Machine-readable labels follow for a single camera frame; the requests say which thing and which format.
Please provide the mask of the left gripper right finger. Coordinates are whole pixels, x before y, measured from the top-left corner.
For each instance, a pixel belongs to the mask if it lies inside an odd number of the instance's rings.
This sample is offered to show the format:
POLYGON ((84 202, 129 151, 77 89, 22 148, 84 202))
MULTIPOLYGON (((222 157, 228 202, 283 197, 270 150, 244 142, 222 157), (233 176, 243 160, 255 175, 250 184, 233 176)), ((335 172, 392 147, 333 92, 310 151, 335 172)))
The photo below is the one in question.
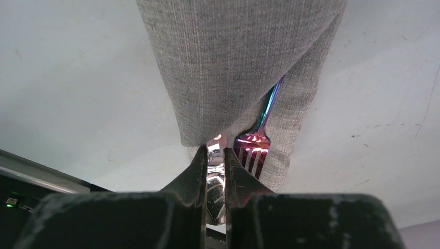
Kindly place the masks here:
POLYGON ((404 248, 383 203, 364 194, 277 194, 224 149, 228 248, 404 248))

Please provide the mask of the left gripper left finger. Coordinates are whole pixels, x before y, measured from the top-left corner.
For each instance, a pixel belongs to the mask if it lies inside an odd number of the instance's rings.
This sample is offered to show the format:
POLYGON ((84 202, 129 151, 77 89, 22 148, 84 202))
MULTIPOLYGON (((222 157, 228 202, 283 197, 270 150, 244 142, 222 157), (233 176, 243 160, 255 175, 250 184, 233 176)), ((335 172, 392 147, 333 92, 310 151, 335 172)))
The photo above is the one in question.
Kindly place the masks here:
POLYGON ((207 148, 157 192, 51 194, 15 248, 205 248, 207 148))

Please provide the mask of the grey cloth napkin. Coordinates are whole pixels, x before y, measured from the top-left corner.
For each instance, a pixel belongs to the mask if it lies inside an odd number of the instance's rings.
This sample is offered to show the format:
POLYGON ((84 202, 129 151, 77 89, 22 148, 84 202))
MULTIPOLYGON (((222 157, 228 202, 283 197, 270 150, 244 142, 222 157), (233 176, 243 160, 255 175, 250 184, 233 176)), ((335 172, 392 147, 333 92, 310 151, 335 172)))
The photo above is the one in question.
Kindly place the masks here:
POLYGON ((266 126, 260 181, 280 191, 346 1, 138 1, 181 143, 231 146, 283 81, 266 126))

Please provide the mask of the pink metal fork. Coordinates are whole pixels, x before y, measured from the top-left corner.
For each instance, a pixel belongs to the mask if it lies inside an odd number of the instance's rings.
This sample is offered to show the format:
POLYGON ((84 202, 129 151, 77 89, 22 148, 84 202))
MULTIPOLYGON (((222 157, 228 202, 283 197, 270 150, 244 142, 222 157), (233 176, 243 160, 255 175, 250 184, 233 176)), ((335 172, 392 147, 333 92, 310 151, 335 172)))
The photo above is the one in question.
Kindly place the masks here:
POLYGON ((283 81, 284 77, 281 77, 270 89, 263 102, 257 122, 251 129, 239 134, 233 145, 241 165, 256 179, 259 179, 261 175, 266 156, 270 150, 271 141, 266 134, 265 127, 283 81))

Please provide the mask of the metal spoon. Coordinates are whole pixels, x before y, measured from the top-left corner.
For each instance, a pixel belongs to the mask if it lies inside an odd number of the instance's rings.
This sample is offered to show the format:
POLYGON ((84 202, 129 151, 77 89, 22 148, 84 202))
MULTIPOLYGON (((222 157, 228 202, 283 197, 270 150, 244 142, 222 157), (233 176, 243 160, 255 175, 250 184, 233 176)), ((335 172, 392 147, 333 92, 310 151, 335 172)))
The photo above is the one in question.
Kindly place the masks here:
POLYGON ((224 163, 226 145, 225 133, 207 142, 207 224, 213 226, 223 225, 226 222, 224 163))

